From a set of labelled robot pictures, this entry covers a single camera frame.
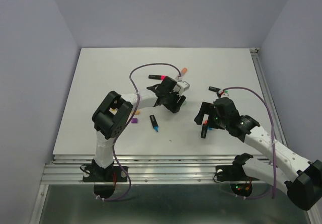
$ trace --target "gray wall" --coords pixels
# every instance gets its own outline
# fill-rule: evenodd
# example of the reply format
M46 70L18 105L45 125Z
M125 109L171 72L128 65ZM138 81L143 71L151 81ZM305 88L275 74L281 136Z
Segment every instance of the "gray wall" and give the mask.
M1 223L29 223L78 52L54 0L0 0Z
M321 28L322 0L288 0L260 50L287 143L313 161L322 159Z
M258 47L287 0L55 0L82 47Z

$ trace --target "white table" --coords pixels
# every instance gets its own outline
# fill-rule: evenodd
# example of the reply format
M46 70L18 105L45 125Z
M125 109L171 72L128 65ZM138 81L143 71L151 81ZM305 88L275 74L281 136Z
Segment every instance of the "white table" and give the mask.
M134 92L128 78L132 69L142 64L167 62L179 69L188 68L184 80L187 104L177 114L164 106L145 108L137 116L138 124L129 124L116 143L119 155L237 155L259 154L224 130L208 131L200 138L201 126L193 121L203 101L213 102L216 94L209 86L243 86L260 95L261 89L249 49L214 48L83 48L66 108L54 155L94 155L96 135L92 114L110 91ZM157 84L148 74L175 77L169 66L149 66L133 74L139 90ZM270 131L263 104L251 93L230 90L240 114L250 115ZM154 114L159 132L152 129L149 115Z

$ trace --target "wall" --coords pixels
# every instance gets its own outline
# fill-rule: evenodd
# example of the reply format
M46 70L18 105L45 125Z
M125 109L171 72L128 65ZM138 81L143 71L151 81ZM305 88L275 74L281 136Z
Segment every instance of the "wall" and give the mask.
M260 50L288 145L312 161L322 160L321 5L288 0Z
M287 0L55 0L82 47L258 47Z
M1 223L29 223L78 52L54 0L0 0Z

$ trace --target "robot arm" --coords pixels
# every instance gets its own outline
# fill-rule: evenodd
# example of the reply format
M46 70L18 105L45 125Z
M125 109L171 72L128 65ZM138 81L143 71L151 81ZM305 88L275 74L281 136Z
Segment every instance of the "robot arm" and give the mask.
M222 97L213 104L203 102L195 122L202 124L208 115L208 127L225 129L230 135L273 159L272 140L268 132L250 116L240 116L233 101ZM322 162L303 158L279 141L274 141L277 162L277 188L303 210L309 210L322 197ZM218 181L240 181L253 177L273 185L273 167L249 154L236 156L231 166L217 166Z
M165 77L160 84L139 91L140 101L137 109L164 105L171 112L177 113L186 99L182 94L189 87L185 81L177 82ZM125 129L131 111L137 105L137 98L136 93L120 95L112 91L93 114L97 146L89 171L101 179L108 179L112 173L114 140Z

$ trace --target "blue marker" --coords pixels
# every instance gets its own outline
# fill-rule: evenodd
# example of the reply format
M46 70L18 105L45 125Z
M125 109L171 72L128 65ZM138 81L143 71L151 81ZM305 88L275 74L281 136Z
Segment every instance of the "blue marker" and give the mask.
M150 115L150 120L152 123L152 127L158 132L159 126L157 125L156 119L154 115Z

